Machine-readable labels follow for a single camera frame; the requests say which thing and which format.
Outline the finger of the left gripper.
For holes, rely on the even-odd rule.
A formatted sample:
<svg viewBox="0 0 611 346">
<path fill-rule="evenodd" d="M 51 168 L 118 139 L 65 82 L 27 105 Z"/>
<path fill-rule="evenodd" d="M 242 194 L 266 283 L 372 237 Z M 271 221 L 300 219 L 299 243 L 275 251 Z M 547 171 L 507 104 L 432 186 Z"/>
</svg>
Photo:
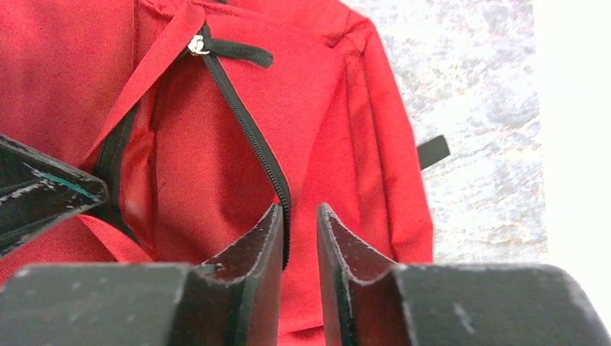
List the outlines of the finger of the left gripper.
<svg viewBox="0 0 611 346">
<path fill-rule="evenodd" d="M 108 200 L 105 182 L 1 136 L 1 255 Z"/>
</svg>

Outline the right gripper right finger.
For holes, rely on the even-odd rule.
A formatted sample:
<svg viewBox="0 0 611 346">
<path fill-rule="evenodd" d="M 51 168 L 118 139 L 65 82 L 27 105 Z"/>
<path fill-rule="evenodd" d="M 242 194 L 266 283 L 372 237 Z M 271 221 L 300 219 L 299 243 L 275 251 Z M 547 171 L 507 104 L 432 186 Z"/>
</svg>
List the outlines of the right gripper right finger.
<svg viewBox="0 0 611 346">
<path fill-rule="evenodd" d="M 552 265 L 404 264 L 317 210 L 328 345 L 608 345 L 581 286 Z"/>
</svg>

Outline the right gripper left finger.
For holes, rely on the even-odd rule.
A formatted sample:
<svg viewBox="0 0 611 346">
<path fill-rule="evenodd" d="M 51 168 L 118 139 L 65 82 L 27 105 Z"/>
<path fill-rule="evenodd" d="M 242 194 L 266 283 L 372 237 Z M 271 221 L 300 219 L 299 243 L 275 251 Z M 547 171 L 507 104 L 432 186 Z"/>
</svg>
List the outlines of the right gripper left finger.
<svg viewBox="0 0 611 346">
<path fill-rule="evenodd" d="M 276 345 L 282 208 L 205 263 L 37 265 L 1 292 L 3 345 Z"/>
</svg>

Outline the red student backpack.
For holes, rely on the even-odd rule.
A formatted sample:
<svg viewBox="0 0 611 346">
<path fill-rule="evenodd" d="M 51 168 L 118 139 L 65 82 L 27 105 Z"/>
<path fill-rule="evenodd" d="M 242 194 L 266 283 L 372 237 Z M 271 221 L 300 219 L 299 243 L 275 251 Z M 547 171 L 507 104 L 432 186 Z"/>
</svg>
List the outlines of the red student backpack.
<svg viewBox="0 0 611 346">
<path fill-rule="evenodd" d="M 1 133 L 110 201 L 1 259 L 199 264 L 290 205 L 280 345 L 322 345 L 316 209 L 430 263 L 414 134 L 382 40 L 340 1 L 3 1 Z"/>
</svg>

